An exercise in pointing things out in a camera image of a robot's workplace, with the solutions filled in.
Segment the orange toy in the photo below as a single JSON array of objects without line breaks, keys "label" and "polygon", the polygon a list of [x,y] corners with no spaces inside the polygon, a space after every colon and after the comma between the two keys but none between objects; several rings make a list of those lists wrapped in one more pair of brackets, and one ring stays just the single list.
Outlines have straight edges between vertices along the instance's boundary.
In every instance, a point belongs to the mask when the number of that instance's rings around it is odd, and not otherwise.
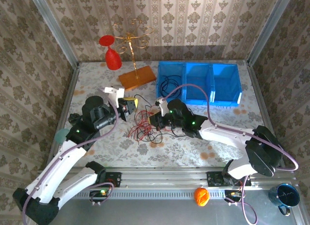
[{"label": "orange toy", "polygon": [[198,206],[204,207],[210,199],[210,194],[205,188],[198,188],[194,192],[194,198]]}]

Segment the wooden block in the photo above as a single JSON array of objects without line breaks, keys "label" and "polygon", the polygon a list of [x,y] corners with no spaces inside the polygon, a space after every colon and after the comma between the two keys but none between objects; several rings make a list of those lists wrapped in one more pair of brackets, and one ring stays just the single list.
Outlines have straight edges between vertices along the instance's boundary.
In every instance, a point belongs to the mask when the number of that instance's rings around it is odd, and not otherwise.
[{"label": "wooden block", "polygon": [[156,80],[156,76],[154,75],[150,66],[144,66],[137,69],[137,74],[139,76],[138,79],[136,78],[135,71],[122,74],[118,77],[122,83],[122,86],[125,88],[125,91],[137,88],[141,85]]}]

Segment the blue storage box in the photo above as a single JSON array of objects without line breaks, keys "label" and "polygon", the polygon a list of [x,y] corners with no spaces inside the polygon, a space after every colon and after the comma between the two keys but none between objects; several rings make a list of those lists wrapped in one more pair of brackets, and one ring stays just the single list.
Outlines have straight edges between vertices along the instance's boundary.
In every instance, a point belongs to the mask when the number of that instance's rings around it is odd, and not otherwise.
[{"label": "blue storage box", "polygon": [[[242,88],[236,64],[186,63],[160,61],[156,96],[166,96],[177,85],[192,83],[201,87],[209,97],[210,105],[238,106]],[[178,98],[185,104],[205,105],[203,93],[195,87],[183,87],[167,101]]]},{"label": "blue storage box", "polygon": [[[169,77],[169,83],[164,83],[167,77]],[[179,86],[184,84],[184,77],[184,63],[160,61],[156,81],[157,98],[167,96],[173,89],[176,88],[176,84]],[[175,95],[170,96],[167,101],[169,102],[175,98],[184,101],[184,87],[181,88]]]},{"label": "blue storage box", "polygon": [[242,88],[236,64],[213,64],[215,98],[210,105],[238,106]]},{"label": "blue storage box", "polygon": [[[214,100],[215,86],[212,65],[208,63],[186,63],[185,83],[201,87],[208,95],[209,102]],[[206,105],[207,101],[202,91],[195,87],[185,88],[185,104]]]}]

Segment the floral tablecloth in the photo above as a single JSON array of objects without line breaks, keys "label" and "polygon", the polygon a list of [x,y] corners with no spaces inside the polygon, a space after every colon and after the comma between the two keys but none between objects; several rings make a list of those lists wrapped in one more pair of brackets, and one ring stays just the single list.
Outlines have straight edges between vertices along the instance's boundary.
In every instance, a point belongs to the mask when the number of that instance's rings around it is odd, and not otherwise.
[{"label": "floral tablecloth", "polygon": [[[242,99],[239,107],[211,106],[213,120],[241,128],[256,128],[263,125],[256,96],[248,74],[245,61],[216,61],[217,63],[238,64],[242,84]],[[137,68],[149,65],[157,75],[158,61],[137,62]],[[80,74],[70,105],[70,113],[81,114],[81,109],[87,97],[102,96],[98,88],[120,84],[118,76],[132,71],[132,62],[123,62],[121,69],[111,71],[105,63],[81,63]],[[125,96],[140,94],[150,103],[156,100],[156,82],[151,82],[137,89],[125,92]],[[138,110],[144,110],[147,103],[140,99]],[[188,106],[194,113],[206,115],[206,106]],[[160,144],[136,142],[127,138],[129,130],[134,125],[133,115],[128,121],[120,120],[112,135],[97,141],[86,155],[77,162],[75,167],[83,167],[89,161],[97,161],[105,167],[179,167],[179,166],[225,166],[230,159],[241,157],[238,148],[214,141],[199,140],[189,137],[174,138],[163,136]],[[101,134],[109,131],[111,126],[101,130]]]}]

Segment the wallpaper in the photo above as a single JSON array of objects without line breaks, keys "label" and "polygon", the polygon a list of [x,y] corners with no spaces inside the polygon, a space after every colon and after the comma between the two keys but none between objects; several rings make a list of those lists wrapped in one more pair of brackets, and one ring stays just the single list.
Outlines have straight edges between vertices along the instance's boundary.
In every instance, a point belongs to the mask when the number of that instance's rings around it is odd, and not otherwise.
[{"label": "wallpaper", "polygon": [[302,195],[310,211],[310,0],[291,0],[254,65],[283,147],[300,164]]},{"label": "wallpaper", "polygon": [[[276,0],[47,0],[80,62],[104,61],[99,38],[124,36],[139,18],[136,60],[246,59]],[[121,55],[129,61],[129,50]]]},{"label": "wallpaper", "polygon": [[72,69],[32,0],[0,0],[0,225],[44,167]]}]

